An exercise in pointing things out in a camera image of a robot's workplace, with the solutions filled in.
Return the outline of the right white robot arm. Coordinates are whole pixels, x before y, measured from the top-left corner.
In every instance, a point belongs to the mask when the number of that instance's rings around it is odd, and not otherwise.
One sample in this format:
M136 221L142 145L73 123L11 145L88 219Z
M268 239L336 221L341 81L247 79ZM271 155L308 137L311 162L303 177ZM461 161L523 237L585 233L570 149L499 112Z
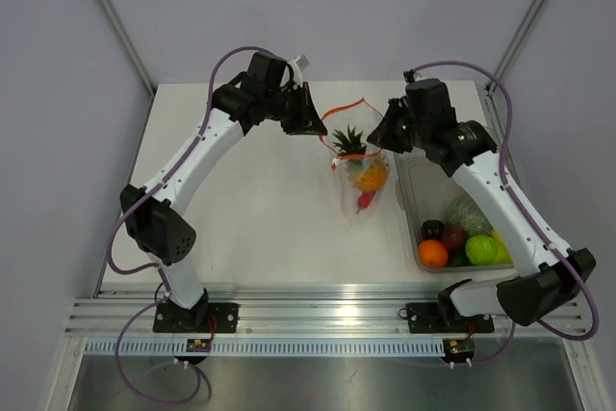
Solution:
M396 153L422 150L474 200L511 255L516 276L462 280L438 294L436 315L445 329L458 330L478 315L506 315L529 326L585 291L593 254L553 231L508 173L503 145L479 122L458 121L444 82L408 83L404 96L389 100L368 141Z

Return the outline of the red chili pepper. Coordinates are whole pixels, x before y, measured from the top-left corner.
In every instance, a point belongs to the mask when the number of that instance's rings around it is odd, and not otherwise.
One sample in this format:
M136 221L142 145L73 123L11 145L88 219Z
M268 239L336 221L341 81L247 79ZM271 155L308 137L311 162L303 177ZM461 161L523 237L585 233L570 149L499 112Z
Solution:
M362 192L356 201L356 213L359 214L370 208L377 191Z

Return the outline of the clear orange zip top bag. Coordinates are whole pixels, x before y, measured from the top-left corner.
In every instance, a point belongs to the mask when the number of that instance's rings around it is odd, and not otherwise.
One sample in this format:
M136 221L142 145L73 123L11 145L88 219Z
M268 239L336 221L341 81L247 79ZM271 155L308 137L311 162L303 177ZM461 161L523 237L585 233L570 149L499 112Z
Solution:
M321 144L331 158L336 202L346 222L359 228L375 216L391 180L391 163L369 135L383 113L367 99L331 108L321 122L327 134Z

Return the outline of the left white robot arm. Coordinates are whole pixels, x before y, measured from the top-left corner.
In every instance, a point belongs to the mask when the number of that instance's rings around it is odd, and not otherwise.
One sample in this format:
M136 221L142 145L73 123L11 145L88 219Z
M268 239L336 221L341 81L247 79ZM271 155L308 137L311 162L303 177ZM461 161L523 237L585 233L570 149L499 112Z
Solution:
M165 290L155 303L156 333L237 329L238 305L211 302L199 281L190 258L196 232L184 218L216 163L265 120L279 122L291 136L327 133L303 78L307 59L285 60L260 47L250 51L245 71L220 87L208 88L203 120L167 164L143 186L126 185L120 194L120 223L148 255Z

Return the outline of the plastic pineapple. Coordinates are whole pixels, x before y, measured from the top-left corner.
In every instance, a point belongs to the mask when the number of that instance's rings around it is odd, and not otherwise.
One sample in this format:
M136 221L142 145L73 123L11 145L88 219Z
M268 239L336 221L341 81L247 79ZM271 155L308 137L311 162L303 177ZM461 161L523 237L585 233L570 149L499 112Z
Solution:
M348 125L333 131L335 157L332 168L338 172L344 193L380 191L389 177L389 165L379 152L369 152L364 132Z

